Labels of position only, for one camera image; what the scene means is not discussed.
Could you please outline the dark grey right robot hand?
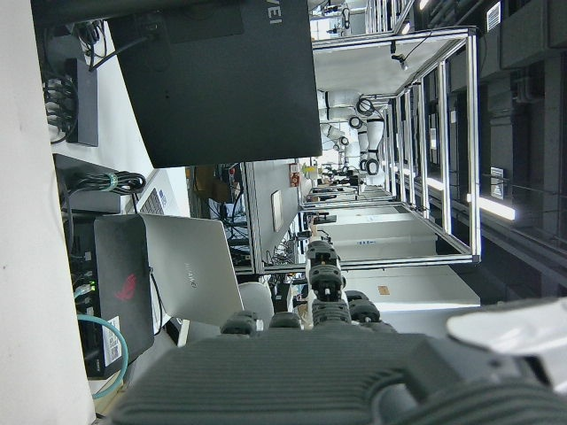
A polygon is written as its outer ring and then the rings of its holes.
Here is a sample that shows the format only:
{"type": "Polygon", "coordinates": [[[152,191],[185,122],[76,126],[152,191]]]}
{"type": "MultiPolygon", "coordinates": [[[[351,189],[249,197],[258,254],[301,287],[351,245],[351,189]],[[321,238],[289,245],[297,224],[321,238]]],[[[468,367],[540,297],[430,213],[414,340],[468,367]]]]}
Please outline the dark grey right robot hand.
{"type": "Polygon", "coordinates": [[[291,313],[165,355],[120,400],[112,424],[563,424],[545,370],[475,344],[400,333],[362,296],[343,299],[334,247],[312,242],[313,327],[291,313]]]}

